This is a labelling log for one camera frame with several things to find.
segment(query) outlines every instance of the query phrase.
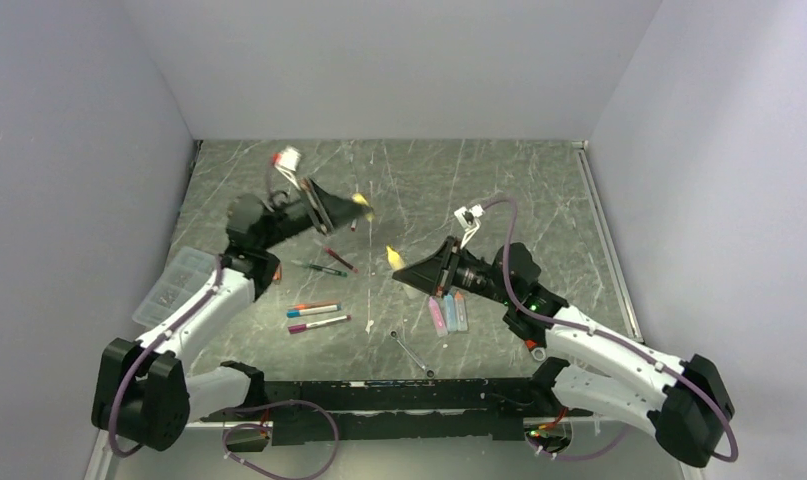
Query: table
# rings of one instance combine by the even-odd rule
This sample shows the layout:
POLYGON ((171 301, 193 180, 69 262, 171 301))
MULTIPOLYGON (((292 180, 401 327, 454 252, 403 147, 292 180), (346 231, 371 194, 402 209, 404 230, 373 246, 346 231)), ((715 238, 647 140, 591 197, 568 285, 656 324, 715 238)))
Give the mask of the table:
MULTIPOLYGON (((224 360, 265 372, 269 380, 423 378, 390 338, 395 329, 436 372, 437 378, 528 376, 537 363, 506 328, 503 305, 467 296, 470 331, 438 338, 426 298, 409 300, 391 280, 386 245, 408 262, 435 252, 447 235, 461 237, 453 211, 495 194, 519 204, 515 236, 542 269, 539 281, 598 322, 629 334, 589 192, 571 142, 509 140, 205 141, 191 176, 171 244, 223 251, 226 209, 238 195, 264 198, 265 169, 273 153, 291 145, 303 154, 300 175, 324 190, 363 193, 376 210, 356 232, 336 232, 328 245, 360 269, 340 278, 302 269, 297 259, 340 268, 306 232, 272 251, 283 261, 282 283, 271 287, 210 343, 191 373, 224 360), (353 320, 289 335, 288 306, 340 300, 353 320)), ((287 182, 275 175, 275 186, 287 182)), ((510 216, 498 206, 483 217, 468 245, 491 261, 510 216)), ((329 315, 308 317, 320 320, 329 315)))

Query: wrench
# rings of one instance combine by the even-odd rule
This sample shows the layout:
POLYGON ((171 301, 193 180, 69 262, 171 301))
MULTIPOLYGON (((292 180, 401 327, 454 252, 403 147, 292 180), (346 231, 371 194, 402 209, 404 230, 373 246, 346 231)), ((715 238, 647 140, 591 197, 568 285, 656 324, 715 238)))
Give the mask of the wrench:
POLYGON ((435 376, 435 372, 433 372, 433 371, 432 371, 432 370, 431 370, 431 369, 430 369, 430 368, 427 366, 427 362, 425 362, 425 361, 424 361, 424 359, 422 359, 422 358, 420 357, 420 355, 418 355, 418 354, 417 354, 417 353, 415 353, 415 352, 414 352, 414 351, 413 351, 411 348, 409 348, 409 346, 408 346, 408 345, 406 345, 405 343, 403 343, 403 340, 400 340, 400 337, 399 337, 399 336, 397 336, 397 331, 395 331, 395 330, 392 330, 392 331, 391 331, 391 338, 393 338, 393 339, 397 340, 397 344, 398 344, 398 345, 400 345, 400 346, 403 348, 403 350, 405 350, 405 351, 406 351, 406 354, 408 354, 408 355, 409 355, 409 358, 411 358, 412 360, 414 360, 414 361, 415 361, 415 363, 416 363, 416 364, 418 364, 418 368, 420 368, 421 370, 423 370, 423 371, 424 371, 424 373, 426 373, 426 374, 427 374, 427 378, 433 378, 433 377, 435 376))

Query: robotic arm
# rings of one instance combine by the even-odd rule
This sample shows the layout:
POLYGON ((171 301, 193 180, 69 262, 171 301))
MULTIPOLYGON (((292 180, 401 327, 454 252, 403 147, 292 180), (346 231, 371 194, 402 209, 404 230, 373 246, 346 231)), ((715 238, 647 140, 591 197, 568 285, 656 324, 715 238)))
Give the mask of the robotic arm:
MULTIPOLYGON (((457 288, 503 303, 509 330, 548 352, 531 379, 537 403, 620 420, 654 436, 678 460, 705 466, 734 414, 715 365, 700 355, 685 361, 650 349, 590 319, 538 283, 541 269, 522 243, 507 240, 491 263, 476 258, 465 245, 479 229, 484 210, 480 205, 457 210, 463 239, 447 237, 433 255, 392 278, 428 295, 457 288)), ((735 452, 732 439, 731 448, 735 452)))
POLYGON ((116 454, 128 456, 141 446, 165 450, 189 421, 225 408, 267 403, 264 374, 253 367, 225 362, 186 378, 183 366, 270 286, 280 262, 268 249, 312 228, 328 235, 372 211, 325 192, 311 179, 298 180, 294 155, 289 149, 275 157, 283 160, 276 167, 291 174, 286 177, 300 198, 270 205, 252 194, 238 197, 227 211, 229 246, 206 285, 134 342, 118 338, 103 351, 91 423, 109 431, 116 454), (116 435, 138 446, 123 452, 116 435))

